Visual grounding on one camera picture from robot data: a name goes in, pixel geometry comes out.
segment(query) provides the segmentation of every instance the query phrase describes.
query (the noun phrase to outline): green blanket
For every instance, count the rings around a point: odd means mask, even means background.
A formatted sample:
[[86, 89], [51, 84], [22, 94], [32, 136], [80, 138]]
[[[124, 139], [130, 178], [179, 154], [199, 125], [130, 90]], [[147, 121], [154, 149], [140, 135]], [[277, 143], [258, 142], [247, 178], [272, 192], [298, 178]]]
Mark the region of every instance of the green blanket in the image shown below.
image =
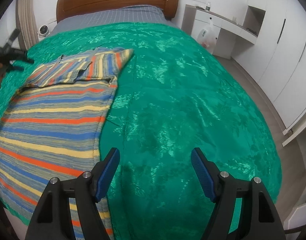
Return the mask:
[[236, 178], [259, 176], [276, 200], [281, 166], [262, 114], [212, 55], [170, 26], [118, 23], [44, 39], [28, 52], [36, 63], [4, 79], [0, 117], [36, 65], [97, 46], [134, 49], [100, 136], [101, 158], [121, 152], [108, 193], [116, 239], [200, 239], [213, 204], [190, 163], [194, 147]]

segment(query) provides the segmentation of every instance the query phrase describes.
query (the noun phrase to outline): wooden floor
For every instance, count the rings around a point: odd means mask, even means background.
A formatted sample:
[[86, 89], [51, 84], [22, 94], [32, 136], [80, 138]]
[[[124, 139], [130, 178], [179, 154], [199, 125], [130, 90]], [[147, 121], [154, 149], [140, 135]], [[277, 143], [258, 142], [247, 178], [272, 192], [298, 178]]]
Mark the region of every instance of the wooden floor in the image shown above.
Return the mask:
[[276, 202], [277, 211], [283, 222], [306, 186], [306, 170], [298, 143], [293, 140], [286, 147], [282, 146], [282, 142], [287, 138], [283, 135], [285, 126], [265, 93], [235, 60], [216, 58], [255, 102], [272, 133], [283, 174], [282, 186]]

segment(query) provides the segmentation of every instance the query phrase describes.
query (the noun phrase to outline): white plastic bag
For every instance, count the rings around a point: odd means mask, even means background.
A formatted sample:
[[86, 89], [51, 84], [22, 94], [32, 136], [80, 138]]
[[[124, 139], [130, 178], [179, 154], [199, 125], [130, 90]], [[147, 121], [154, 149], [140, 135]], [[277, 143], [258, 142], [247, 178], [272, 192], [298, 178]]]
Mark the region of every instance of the white plastic bag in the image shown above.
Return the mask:
[[213, 28], [213, 22], [210, 20], [209, 24], [206, 25], [197, 36], [196, 40], [200, 45], [202, 45], [210, 54], [213, 54], [216, 37]]

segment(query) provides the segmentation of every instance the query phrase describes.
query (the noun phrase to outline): metal screw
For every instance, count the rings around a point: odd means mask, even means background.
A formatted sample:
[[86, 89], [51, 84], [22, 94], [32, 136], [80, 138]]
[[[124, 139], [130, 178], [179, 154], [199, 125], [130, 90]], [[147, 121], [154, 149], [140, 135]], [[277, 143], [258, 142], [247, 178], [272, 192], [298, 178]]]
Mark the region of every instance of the metal screw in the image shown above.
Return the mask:
[[230, 174], [229, 174], [227, 171], [221, 171], [220, 175], [221, 175], [223, 178], [227, 178]]
[[88, 177], [91, 176], [91, 173], [90, 173], [89, 171], [85, 171], [85, 172], [83, 172], [82, 176], [83, 176], [84, 178], [88, 178]]
[[261, 179], [260, 179], [259, 177], [254, 177], [254, 181], [255, 181], [256, 183], [261, 183]]
[[57, 177], [53, 177], [52, 179], [50, 179], [50, 183], [55, 184], [55, 183], [57, 183], [58, 180], [59, 179]]

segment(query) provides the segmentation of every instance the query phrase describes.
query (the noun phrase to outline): striped sweater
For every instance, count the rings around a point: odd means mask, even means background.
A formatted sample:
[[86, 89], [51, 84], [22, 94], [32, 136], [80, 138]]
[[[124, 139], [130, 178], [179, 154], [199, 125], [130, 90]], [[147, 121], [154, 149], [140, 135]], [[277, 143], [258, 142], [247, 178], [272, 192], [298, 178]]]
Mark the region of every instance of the striped sweater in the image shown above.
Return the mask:
[[[0, 121], [0, 198], [28, 224], [51, 177], [91, 170], [99, 137], [117, 88], [117, 75], [132, 49], [97, 48], [38, 66], [15, 93]], [[77, 239], [83, 239], [70, 199]], [[113, 238], [107, 200], [98, 204]]]

